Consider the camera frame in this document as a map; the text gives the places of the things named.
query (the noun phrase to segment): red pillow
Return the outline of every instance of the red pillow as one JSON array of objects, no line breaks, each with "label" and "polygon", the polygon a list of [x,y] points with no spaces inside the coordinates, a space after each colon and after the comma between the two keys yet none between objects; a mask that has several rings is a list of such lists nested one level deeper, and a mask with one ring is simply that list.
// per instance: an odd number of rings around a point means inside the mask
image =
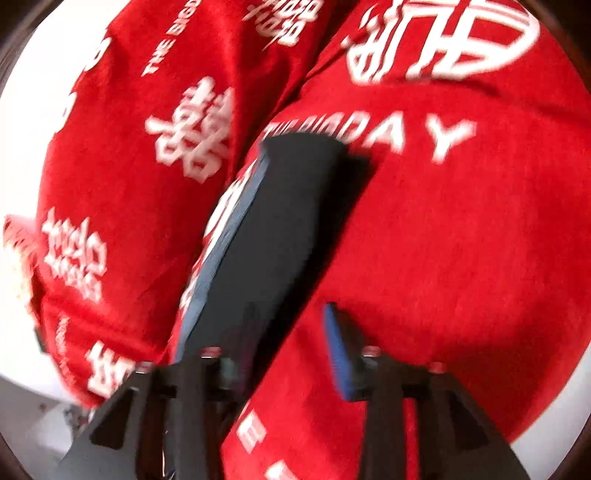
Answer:
[{"label": "red pillow", "polygon": [[48,349],[84,404],[168,360],[207,219],[337,4],[132,0],[109,26],[49,145],[36,227]]},{"label": "red pillow", "polygon": [[2,228],[2,246],[14,292],[33,321],[31,328],[39,330],[44,288],[38,275],[34,220],[17,215],[6,216]]}]

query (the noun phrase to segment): screw head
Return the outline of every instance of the screw head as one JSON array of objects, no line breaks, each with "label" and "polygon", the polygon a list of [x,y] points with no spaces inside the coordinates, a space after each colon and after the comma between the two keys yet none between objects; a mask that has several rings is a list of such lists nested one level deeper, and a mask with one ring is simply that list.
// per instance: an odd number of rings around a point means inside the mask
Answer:
[{"label": "screw head", "polygon": [[201,353],[201,358],[220,358],[221,356],[222,349],[218,346],[208,346]]},{"label": "screw head", "polygon": [[152,362],[139,362],[135,366],[135,373],[137,374],[149,374],[154,371],[154,364]]},{"label": "screw head", "polygon": [[378,346],[366,345],[361,350],[361,356],[365,358],[377,358],[382,355],[382,350]]}]

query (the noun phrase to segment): red textile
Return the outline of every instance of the red textile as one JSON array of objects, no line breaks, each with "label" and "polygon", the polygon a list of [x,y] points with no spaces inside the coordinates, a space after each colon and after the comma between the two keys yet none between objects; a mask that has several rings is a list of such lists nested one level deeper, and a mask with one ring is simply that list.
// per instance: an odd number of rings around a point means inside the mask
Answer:
[{"label": "red textile", "polygon": [[40,326],[40,307],[44,289],[37,270],[35,223],[17,215],[7,215],[2,228],[2,247],[11,262],[15,293],[33,320]]},{"label": "red textile", "polygon": [[[444,362],[508,440],[552,402],[591,339],[591,102],[574,68],[513,2],[374,3],[359,3],[261,136],[334,135],[375,174],[226,439],[234,480],[356,476],[364,409],[333,387],[326,302],[394,358]],[[444,36],[476,17],[459,58],[433,34],[441,15]]]}]

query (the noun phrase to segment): white chinese character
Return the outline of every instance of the white chinese character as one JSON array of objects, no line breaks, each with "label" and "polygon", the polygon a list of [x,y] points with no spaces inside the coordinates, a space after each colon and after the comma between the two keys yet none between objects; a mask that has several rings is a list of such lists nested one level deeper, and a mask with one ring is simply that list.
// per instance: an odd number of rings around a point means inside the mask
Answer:
[{"label": "white chinese character", "polygon": [[267,436],[267,430],[261,423],[261,419],[255,411],[252,410],[240,423],[236,429],[236,434],[244,449],[250,454],[256,444],[261,443],[265,439],[265,436]]},{"label": "white chinese character", "polygon": [[298,480],[283,460],[271,465],[265,472],[265,478],[267,480]]},{"label": "white chinese character", "polygon": [[88,224],[89,219],[86,218],[80,228],[77,228],[72,232],[67,240],[67,246],[64,250],[64,253],[67,251],[67,255],[72,258],[72,260],[78,260],[79,266],[72,267],[68,272],[68,279],[66,284],[68,285],[75,285],[78,290],[82,290],[84,286],[84,271],[86,270],[86,240],[88,236]]},{"label": "white chinese character", "polygon": [[[155,144],[156,160],[170,166],[182,158],[184,175],[201,183],[220,169],[220,157],[229,157],[222,142],[230,136],[232,90],[216,97],[206,110],[215,95],[213,86],[213,79],[206,77],[197,88],[187,89],[172,122],[151,116],[145,123],[149,134],[161,134]],[[195,130],[199,123],[201,131]]]},{"label": "white chinese character", "polygon": [[86,354],[86,359],[90,362],[93,371],[87,387],[96,395],[110,398],[133,372],[135,363],[123,357],[114,362],[115,353],[109,349],[103,352],[104,347],[102,342],[96,342],[92,350]]},{"label": "white chinese character", "polygon": [[[460,80],[469,75],[498,70],[525,54],[540,35],[540,24],[529,12],[506,7],[490,0],[471,0],[462,12],[451,35],[443,31],[460,0],[393,0],[383,15],[370,19],[375,5],[367,10],[359,28],[369,34],[366,41],[355,44],[346,37],[342,46],[348,50],[347,65],[355,83],[379,83],[394,66],[398,46],[413,18],[434,17],[418,61],[406,71],[407,78],[421,76],[423,68],[444,53],[431,71],[433,77]],[[519,32],[508,45],[492,40],[471,37],[475,20],[505,25]],[[459,61],[468,55],[476,60]]]},{"label": "white chinese character", "polygon": [[306,24],[318,19],[323,5],[323,0],[267,0],[258,7],[250,5],[248,14],[242,20],[256,17],[257,33],[261,37],[272,38],[263,50],[274,42],[293,47],[299,42]]},{"label": "white chinese character", "polygon": [[91,273],[103,276],[107,271],[107,246],[96,232],[86,241],[86,262],[86,269]]}]

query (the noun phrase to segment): red fabric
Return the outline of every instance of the red fabric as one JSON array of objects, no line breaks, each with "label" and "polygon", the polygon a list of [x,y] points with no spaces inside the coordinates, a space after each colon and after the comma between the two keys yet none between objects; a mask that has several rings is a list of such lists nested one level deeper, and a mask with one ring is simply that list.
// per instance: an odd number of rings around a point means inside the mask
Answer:
[{"label": "red fabric", "polygon": [[[247,416],[226,439],[233,480],[356,476],[364,409],[342,401],[333,387],[326,302],[348,311],[371,344],[394,358],[446,364],[508,440],[552,402],[591,339],[591,103],[574,68],[544,28],[535,33],[535,19],[504,2],[517,12],[505,15],[529,25],[525,31],[501,24],[512,21],[505,16],[478,18],[471,36],[508,44],[529,35],[528,48],[506,64],[433,80],[445,54],[439,50],[421,79],[407,78],[434,25],[432,11],[411,20],[392,67],[378,78],[392,29],[374,73],[364,77],[380,47],[358,49],[348,61],[341,42],[349,36],[349,44],[364,43],[364,25],[374,17],[380,30],[373,38],[380,39],[391,4],[374,3],[359,3],[299,98],[261,135],[335,135],[370,156],[375,174],[245,412],[260,419],[256,445],[244,434]],[[444,34],[473,13],[467,2],[452,9]],[[365,54],[355,77],[352,63]],[[459,62],[475,59],[462,54]],[[452,127],[461,139],[435,149],[437,129]]]},{"label": "red fabric", "polygon": [[38,275],[35,253],[35,222],[17,215],[7,215],[2,229],[2,246],[12,258],[14,287],[34,324],[40,325],[40,306],[44,288]]},{"label": "red fabric", "polygon": [[[293,45],[262,36],[257,28],[265,18],[246,18],[248,0],[132,0],[109,26],[49,145],[37,213],[40,258],[54,242],[57,259],[53,270],[53,260],[40,265],[48,348],[83,403],[101,400],[87,391],[93,364],[86,357],[98,342],[103,354],[114,362],[121,356],[127,366],[167,361],[207,219],[253,136],[315,62],[342,14],[333,15],[337,3],[311,5]],[[183,100],[202,79],[213,86],[204,111]],[[219,171],[196,180],[183,175],[189,154],[170,165],[157,161],[159,128],[181,101],[177,120],[185,125],[180,147],[186,148],[197,142],[196,131],[206,142],[214,137],[208,132],[219,134],[223,112],[208,125],[207,119],[186,125],[191,114],[221,107],[224,95],[233,103],[230,139],[221,135],[214,150],[196,153],[198,160],[215,158]]]}]

